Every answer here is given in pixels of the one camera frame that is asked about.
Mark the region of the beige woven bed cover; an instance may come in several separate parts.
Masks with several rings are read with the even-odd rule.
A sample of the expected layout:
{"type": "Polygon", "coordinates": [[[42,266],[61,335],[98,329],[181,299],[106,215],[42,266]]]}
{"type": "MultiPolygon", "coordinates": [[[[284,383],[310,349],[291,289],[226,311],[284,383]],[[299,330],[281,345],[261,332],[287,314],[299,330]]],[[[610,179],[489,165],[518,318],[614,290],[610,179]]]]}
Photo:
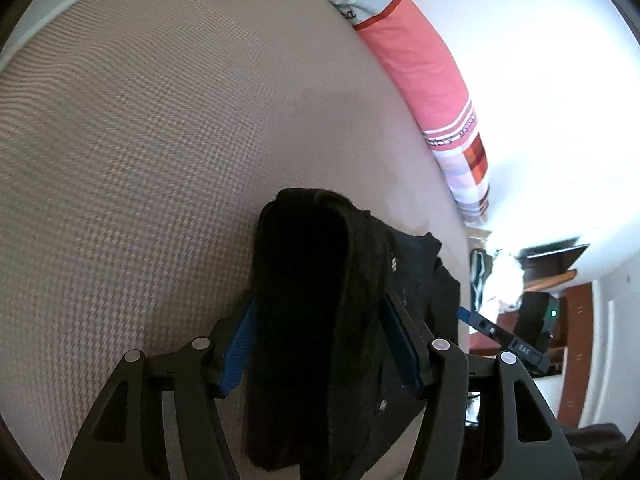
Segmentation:
{"type": "Polygon", "coordinates": [[[395,86],[326,0],[79,0],[1,75],[1,415],[56,479],[129,349],[179,349],[250,282],[282,188],[466,236],[395,86]]]}

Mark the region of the striped navy olive garment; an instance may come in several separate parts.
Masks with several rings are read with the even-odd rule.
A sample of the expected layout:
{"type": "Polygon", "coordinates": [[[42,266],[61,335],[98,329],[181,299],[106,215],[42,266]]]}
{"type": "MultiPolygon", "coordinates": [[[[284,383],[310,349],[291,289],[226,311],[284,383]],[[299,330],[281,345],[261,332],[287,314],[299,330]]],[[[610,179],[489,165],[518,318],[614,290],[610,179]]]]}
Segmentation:
{"type": "Polygon", "coordinates": [[[474,248],[470,252],[471,310],[478,311],[483,304],[486,282],[494,266],[494,257],[485,249],[474,248]]]}

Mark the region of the black pants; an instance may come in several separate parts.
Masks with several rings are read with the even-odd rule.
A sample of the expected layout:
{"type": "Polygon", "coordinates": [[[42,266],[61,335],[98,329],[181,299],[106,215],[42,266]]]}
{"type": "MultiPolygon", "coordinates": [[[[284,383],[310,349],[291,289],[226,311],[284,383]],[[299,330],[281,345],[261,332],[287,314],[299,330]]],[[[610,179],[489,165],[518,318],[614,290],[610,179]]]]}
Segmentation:
{"type": "Polygon", "coordinates": [[[388,292],[456,340],[460,285],[431,234],[388,226],[343,195],[286,188],[257,225],[246,452],[305,479],[359,479],[424,407],[401,383],[380,310],[388,292]]]}

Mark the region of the dark wooden furniture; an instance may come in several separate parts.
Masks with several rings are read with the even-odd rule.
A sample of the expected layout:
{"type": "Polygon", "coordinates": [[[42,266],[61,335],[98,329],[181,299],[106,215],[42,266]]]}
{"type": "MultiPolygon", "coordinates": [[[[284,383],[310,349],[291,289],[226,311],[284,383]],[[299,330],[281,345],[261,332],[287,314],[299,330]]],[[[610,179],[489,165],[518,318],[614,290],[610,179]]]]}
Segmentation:
{"type": "MultiPolygon", "coordinates": [[[[471,238],[470,246],[471,250],[485,249],[494,259],[497,252],[505,250],[491,248],[488,240],[480,234],[471,238]]],[[[582,419],[592,369],[592,285],[575,283],[578,278],[576,262],[588,247],[587,243],[572,237],[518,249],[512,254],[525,272],[523,294],[548,292],[560,302],[560,315],[548,350],[550,368],[546,374],[531,373],[558,421],[570,428],[578,427],[582,419]]],[[[521,307],[521,298],[514,310],[502,312],[497,307],[482,305],[477,312],[512,332],[518,319],[516,311],[521,307]]],[[[474,328],[470,327],[469,333],[472,353],[478,356],[497,354],[498,344],[474,328]]]]}

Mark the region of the white patterned cloth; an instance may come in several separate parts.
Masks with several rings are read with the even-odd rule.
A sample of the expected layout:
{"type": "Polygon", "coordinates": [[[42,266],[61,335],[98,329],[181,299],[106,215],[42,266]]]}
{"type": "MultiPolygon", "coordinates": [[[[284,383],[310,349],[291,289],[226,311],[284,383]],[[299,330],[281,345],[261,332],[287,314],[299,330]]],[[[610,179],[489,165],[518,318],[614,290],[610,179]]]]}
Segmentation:
{"type": "Polygon", "coordinates": [[[506,250],[497,252],[485,284],[483,306],[497,307],[502,312],[514,310],[524,290],[524,274],[514,255],[506,250]]]}

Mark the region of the pink plaid bolster pillow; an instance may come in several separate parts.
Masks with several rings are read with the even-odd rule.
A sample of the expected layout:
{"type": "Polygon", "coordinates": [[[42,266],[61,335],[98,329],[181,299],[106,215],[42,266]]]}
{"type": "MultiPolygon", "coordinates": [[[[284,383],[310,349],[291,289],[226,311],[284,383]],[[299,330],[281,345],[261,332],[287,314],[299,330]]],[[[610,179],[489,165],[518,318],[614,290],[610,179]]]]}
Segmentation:
{"type": "Polygon", "coordinates": [[[412,0],[326,0],[393,81],[463,221],[488,215],[488,160],[468,87],[445,41],[412,0]]]}

